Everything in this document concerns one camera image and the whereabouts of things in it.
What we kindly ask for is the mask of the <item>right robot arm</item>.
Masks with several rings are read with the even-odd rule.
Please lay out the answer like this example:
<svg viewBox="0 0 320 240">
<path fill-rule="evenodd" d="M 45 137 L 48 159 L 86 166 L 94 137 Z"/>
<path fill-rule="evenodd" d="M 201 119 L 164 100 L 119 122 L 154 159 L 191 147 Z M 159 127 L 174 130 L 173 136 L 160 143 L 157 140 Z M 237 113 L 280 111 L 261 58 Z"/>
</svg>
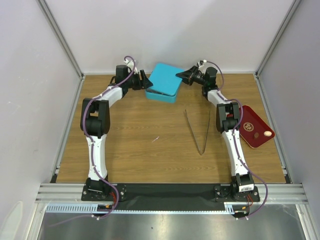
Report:
<svg viewBox="0 0 320 240">
<path fill-rule="evenodd" d="M 215 194 L 219 199 L 232 199 L 234 201 L 258 202 L 260 195 L 253 180 L 253 173 L 247 166 L 240 141 L 240 126 L 243 119 L 243 107 L 239 101 L 226 98 L 222 92 L 223 87 L 217 85 L 219 67 L 208 67 L 205 72 L 199 66 L 176 74 L 183 83 L 191 86 L 193 83 L 202 86 L 202 95 L 215 106 L 216 129 L 221 133 L 227 147 L 231 166 L 231 184 L 228 190 L 219 189 Z"/>
</svg>

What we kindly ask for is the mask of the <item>metal tongs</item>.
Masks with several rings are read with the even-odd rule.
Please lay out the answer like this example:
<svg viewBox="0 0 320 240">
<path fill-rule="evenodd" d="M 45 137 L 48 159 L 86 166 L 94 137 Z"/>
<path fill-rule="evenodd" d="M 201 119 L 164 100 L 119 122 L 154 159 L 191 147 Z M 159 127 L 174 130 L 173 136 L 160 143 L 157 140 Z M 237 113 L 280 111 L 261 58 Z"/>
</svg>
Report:
<svg viewBox="0 0 320 240">
<path fill-rule="evenodd" d="M 187 110 L 183 111 L 183 115 L 186 120 L 187 127 L 190 131 L 191 137 L 195 144 L 196 150 L 200 156 L 203 156 L 206 152 L 206 146 L 208 141 L 210 123 L 211 123 L 211 111 L 207 113 L 206 123 L 201 123 L 200 125 L 194 127 L 190 121 Z"/>
</svg>

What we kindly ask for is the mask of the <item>teal box lid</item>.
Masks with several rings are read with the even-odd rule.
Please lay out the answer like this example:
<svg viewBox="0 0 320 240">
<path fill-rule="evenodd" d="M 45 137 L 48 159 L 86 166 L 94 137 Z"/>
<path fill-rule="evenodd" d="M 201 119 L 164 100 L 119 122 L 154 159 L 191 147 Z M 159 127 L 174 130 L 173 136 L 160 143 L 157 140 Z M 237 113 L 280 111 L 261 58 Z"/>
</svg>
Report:
<svg viewBox="0 0 320 240">
<path fill-rule="evenodd" d="M 153 69 L 149 80 L 152 86 L 147 90 L 161 93 L 167 96 L 176 95 L 182 79 L 177 77 L 176 74 L 183 72 L 184 69 L 172 65 L 157 63 Z"/>
</svg>

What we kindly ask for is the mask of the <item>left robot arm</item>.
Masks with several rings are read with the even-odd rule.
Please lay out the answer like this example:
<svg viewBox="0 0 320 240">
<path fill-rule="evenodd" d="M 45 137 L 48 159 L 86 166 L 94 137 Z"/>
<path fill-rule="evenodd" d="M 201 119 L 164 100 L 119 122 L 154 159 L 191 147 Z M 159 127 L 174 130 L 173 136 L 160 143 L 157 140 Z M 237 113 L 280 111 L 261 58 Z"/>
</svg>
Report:
<svg viewBox="0 0 320 240">
<path fill-rule="evenodd" d="M 82 190 L 82 201 L 104 201 L 117 193 L 117 188 L 108 181 L 106 167 L 105 145 L 111 127 L 110 108 L 128 90 L 146 90 L 152 86 L 144 70 L 117 65 L 115 76 L 106 90 L 93 98 L 83 99 L 80 128 L 88 145 L 89 173 Z"/>
</svg>

